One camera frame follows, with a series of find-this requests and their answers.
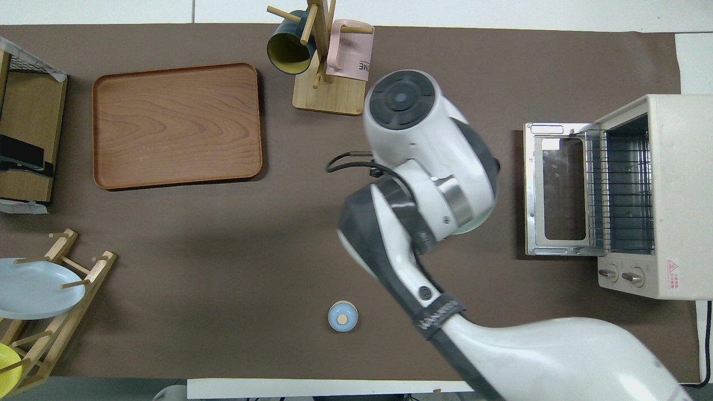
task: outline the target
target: oven glass window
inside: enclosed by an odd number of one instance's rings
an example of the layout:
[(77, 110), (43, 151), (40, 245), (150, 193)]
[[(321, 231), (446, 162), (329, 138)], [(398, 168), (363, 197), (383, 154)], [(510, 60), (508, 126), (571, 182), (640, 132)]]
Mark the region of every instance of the oven glass window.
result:
[(545, 237), (583, 240), (585, 214), (584, 143), (579, 138), (542, 139)]

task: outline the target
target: brown tablecloth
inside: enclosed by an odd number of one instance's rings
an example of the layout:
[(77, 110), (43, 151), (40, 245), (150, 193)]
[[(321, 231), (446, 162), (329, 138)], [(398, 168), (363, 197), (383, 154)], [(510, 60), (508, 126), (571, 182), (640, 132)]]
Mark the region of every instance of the brown tablecloth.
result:
[[(273, 68), (274, 25), (2, 26), (0, 36), (71, 75), (50, 215), (0, 214), (0, 257), (46, 251), (72, 228), (80, 263), (119, 260), (55, 374), (457, 380), (370, 276), (342, 250), (344, 198), (367, 171), (324, 172), (367, 149), (358, 117), (298, 111)], [(265, 167), (239, 183), (108, 192), (92, 181), (91, 85), (101, 75), (244, 61), (260, 72)], [(672, 34), (377, 27), (371, 82), (432, 74), (500, 160), (501, 192), (478, 230), (424, 258), (474, 322), (508, 326), (588, 316), (617, 323), (682, 381), (698, 381), (694, 304), (597, 285), (592, 258), (523, 254), (522, 129), (587, 122), (646, 93), (678, 93)], [(352, 333), (326, 314), (359, 309)], [(602, 339), (604, 349), (606, 339)]]

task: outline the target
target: wooden dish rack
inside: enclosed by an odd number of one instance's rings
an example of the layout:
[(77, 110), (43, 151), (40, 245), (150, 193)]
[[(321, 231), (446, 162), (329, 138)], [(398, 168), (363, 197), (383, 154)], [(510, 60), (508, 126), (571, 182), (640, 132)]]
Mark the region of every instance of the wooden dish rack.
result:
[[(67, 257), (78, 237), (76, 232), (67, 229), (63, 233), (52, 233), (49, 236), (57, 238), (57, 240), (44, 257), (23, 259), (18, 262), (46, 260), (58, 265), (67, 265), (79, 274), (80, 278), (83, 277), (82, 281), (73, 284), (85, 285), (86, 291), (81, 301), (70, 310), (51, 318), (44, 330), (36, 334), (21, 337), (24, 334), (25, 326), (31, 320), (0, 318), (0, 343), (8, 345), (22, 358), (18, 363), (2, 369), (4, 371), (13, 368), (22, 369), (20, 380), (6, 397), (18, 395), (47, 381), (117, 258), (116, 254), (106, 251), (96, 258), (92, 258), (94, 262), (92, 268), (85, 268)], [(20, 348), (20, 346), (28, 344), (32, 344), (29, 350), (25, 351)]]

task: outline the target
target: wooden tray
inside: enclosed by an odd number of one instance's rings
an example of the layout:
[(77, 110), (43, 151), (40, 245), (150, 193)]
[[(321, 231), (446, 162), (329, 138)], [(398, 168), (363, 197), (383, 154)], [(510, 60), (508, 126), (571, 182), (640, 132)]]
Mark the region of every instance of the wooden tray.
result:
[(94, 181), (104, 189), (250, 178), (262, 167), (249, 64), (102, 76), (93, 120)]

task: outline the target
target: black object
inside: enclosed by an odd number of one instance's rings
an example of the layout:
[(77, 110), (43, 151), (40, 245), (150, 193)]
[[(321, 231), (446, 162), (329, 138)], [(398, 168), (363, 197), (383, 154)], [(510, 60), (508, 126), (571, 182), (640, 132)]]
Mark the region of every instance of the black object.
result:
[(711, 301), (707, 302), (708, 312), (706, 314), (706, 338), (704, 343), (705, 357), (706, 357), (706, 377), (697, 385), (684, 385), (691, 388), (702, 388), (708, 385), (711, 380)]
[(418, 71), (397, 71), (371, 92), (369, 111), (382, 127), (402, 130), (420, 123), (434, 107), (434, 85)]
[(8, 170), (27, 171), (47, 178), (54, 176), (54, 165), (44, 160), (44, 149), (0, 135), (0, 172)]
[(431, 289), (426, 287), (425, 285), (422, 285), (419, 288), (419, 297), (421, 297), (422, 300), (430, 300), (431, 296), (433, 296), (433, 293), (431, 292)]

